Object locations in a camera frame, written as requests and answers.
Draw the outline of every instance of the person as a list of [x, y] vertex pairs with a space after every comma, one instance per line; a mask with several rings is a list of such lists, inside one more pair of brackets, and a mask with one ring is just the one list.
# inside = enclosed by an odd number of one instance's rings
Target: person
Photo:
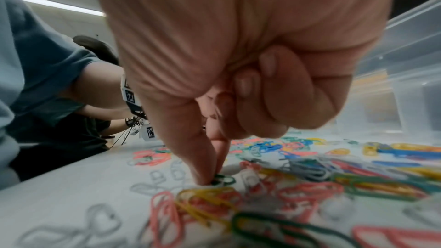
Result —
[[[102, 61], [119, 64], [113, 49], [100, 40], [84, 35], [68, 40], [93, 52]], [[102, 109], [57, 97], [9, 124], [6, 130], [18, 143], [37, 144], [20, 149], [10, 167], [20, 181], [25, 181], [99, 154], [108, 150], [103, 136], [122, 132], [134, 121], [128, 108]]]
[[[393, 0], [100, 0], [155, 131], [208, 184], [230, 139], [313, 129], [344, 105]], [[208, 117], [206, 134], [199, 114]]]
[[0, 0], [0, 189], [19, 182], [9, 163], [18, 154], [6, 126], [57, 96], [125, 109], [121, 67], [68, 42], [21, 0]]

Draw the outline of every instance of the dark hair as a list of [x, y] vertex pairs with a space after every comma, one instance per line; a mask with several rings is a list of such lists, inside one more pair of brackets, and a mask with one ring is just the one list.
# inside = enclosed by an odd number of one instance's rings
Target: dark hair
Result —
[[93, 52], [99, 59], [119, 65], [118, 56], [113, 49], [106, 43], [85, 35], [78, 35], [73, 38], [74, 43]]

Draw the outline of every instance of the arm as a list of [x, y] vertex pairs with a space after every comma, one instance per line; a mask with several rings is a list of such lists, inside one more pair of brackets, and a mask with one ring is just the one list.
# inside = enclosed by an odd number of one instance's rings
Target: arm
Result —
[[120, 66], [108, 62], [90, 63], [62, 96], [95, 107], [126, 109], [120, 88], [123, 73]]
[[129, 127], [125, 124], [125, 119], [112, 120], [109, 128], [101, 131], [100, 135], [102, 136], [114, 135], [126, 130], [127, 128]]
[[133, 117], [133, 114], [128, 108], [126, 109], [103, 109], [90, 105], [85, 105], [79, 110], [75, 111], [76, 114], [84, 115], [91, 118], [97, 118], [101, 120], [114, 120], [125, 119]]

